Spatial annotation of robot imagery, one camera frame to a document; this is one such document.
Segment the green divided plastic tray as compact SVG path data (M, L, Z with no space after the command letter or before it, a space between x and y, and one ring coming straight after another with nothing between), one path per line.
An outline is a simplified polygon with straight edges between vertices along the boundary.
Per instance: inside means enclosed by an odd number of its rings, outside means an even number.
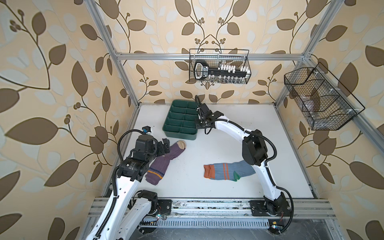
M174 100L163 125L163 131L169 138L195 140L197 138L197 105L193 101Z

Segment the purple sock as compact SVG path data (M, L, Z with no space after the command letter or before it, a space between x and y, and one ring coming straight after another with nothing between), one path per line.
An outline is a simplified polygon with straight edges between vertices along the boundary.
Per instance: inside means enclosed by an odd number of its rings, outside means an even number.
M186 149L186 142L180 140L170 146L170 152L164 156L157 157L146 174L146 181L156 186L165 176L170 162L179 157Z

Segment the blue orange striped sock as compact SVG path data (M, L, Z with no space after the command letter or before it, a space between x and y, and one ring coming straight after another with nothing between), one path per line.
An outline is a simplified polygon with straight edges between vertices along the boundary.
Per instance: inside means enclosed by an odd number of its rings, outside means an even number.
M254 175L256 172L245 161L235 163L216 163L204 165L204 177L210 180L229 180L237 182L241 178Z

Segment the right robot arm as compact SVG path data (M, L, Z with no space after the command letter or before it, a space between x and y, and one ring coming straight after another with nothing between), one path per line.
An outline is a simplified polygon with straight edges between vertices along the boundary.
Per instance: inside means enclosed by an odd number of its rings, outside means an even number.
M264 191L265 211L270 216L278 216L284 210L290 212L288 222L284 226L272 224L269 232L282 235L291 225L294 217L294 201L288 190L278 186L269 168L269 162L277 157L277 148L271 140L263 136L259 130L248 130L228 119L223 113L212 112L203 104L199 96L195 96L197 113L197 129L217 129L242 143L243 160L250 165L257 174Z

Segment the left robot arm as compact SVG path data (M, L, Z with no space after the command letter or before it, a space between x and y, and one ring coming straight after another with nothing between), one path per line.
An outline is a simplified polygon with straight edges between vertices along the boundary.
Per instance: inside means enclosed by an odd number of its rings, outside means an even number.
M126 158L123 157L121 148L117 148L121 162L113 170L113 192L88 234L88 240L128 240L146 216L161 212L157 193L139 191L138 186L149 171L150 163L170 152L170 141L155 139L149 126L141 130L129 130L124 135L134 132L140 135Z

